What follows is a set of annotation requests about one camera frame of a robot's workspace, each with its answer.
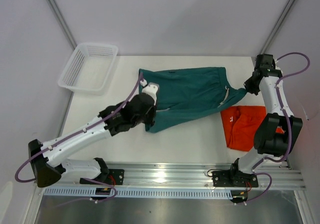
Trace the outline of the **green shorts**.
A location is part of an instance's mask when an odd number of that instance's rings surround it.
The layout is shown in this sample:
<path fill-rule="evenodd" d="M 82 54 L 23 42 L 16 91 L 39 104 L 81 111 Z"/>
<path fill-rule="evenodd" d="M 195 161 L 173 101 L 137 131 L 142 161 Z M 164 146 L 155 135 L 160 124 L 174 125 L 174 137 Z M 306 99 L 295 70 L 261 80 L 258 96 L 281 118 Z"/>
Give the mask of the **green shorts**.
<path fill-rule="evenodd" d="M 145 125 L 149 133 L 221 112 L 247 94 L 230 85 L 224 67 L 139 72 L 147 82 L 159 85 L 154 124 Z"/>

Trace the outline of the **orange shorts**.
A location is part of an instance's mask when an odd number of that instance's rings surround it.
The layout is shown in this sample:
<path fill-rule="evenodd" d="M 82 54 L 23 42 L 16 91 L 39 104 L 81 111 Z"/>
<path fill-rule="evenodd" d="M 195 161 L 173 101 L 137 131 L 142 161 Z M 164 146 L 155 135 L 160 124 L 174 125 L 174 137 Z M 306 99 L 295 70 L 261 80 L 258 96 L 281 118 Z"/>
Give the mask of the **orange shorts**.
<path fill-rule="evenodd" d="M 255 133 L 266 117 L 264 106 L 232 106 L 221 115 L 226 146 L 248 152 L 254 146 Z"/>

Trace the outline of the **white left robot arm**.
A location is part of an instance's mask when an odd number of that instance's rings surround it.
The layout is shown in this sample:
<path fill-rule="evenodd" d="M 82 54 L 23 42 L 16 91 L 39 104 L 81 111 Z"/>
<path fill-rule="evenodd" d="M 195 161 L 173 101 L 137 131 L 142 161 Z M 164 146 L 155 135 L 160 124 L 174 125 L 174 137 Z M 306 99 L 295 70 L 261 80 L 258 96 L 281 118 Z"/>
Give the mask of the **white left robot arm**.
<path fill-rule="evenodd" d="M 29 142 L 30 164 L 37 186 L 45 188 L 59 181 L 111 184 L 111 172 L 104 159 L 72 160 L 70 156 L 97 141 L 127 132 L 140 123 L 153 125 L 156 101 L 155 94 L 142 92 L 126 104 L 108 106 L 71 134 L 43 143 L 38 139 Z"/>

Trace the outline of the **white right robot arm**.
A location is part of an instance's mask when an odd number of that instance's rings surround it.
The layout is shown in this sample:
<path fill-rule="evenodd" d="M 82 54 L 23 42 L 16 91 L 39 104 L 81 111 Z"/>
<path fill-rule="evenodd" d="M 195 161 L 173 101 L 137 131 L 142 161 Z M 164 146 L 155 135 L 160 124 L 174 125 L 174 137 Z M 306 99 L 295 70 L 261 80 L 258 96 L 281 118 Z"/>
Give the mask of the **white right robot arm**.
<path fill-rule="evenodd" d="M 253 138 L 253 148 L 230 167 L 229 182 L 239 186 L 256 179 L 255 170 L 266 161 L 284 161 L 300 134 L 301 118 L 294 116 L 285 98 L 283 83 L 286 76 L 276 68 L 271 54 L 259 54 L 252 76 L 244 83 L 250 94 L 262 94 L 266 116 Z"/>

